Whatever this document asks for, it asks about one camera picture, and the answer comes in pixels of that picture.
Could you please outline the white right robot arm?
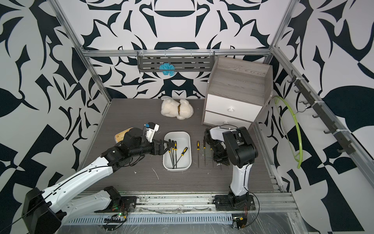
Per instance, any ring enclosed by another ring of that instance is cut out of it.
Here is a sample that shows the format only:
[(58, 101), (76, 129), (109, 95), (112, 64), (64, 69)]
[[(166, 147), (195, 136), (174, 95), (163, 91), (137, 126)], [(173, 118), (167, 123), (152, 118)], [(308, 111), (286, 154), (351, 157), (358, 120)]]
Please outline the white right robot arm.
[(216, 209), (228, 211), (254, 207), (254, 196), (249, 192), (248, 184), (258, 150), (248, 129), (215, 126), (205, 130), (204, 140), (213, 150), (213, 161), (233, 166), (229, 193), (214, 197)]

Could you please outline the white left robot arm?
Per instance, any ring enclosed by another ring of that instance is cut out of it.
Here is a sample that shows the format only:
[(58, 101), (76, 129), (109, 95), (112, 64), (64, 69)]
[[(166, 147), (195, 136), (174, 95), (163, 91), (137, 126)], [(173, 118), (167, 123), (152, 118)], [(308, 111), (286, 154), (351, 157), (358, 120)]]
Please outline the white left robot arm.
[(72, 219), (96, 211), (124, 212), (122, 196), (113, 186), (90, 196), (74, 200), (76, 195), (121, 168), (138, 163), (146, 155), (164, 155), (172, 144), (155, 140), (157, 126), (129, 128), (116, 145), (69, 178), (47, 187), (34, 188), (25, 196), (22, 219), (31, 234), (54, 234)]

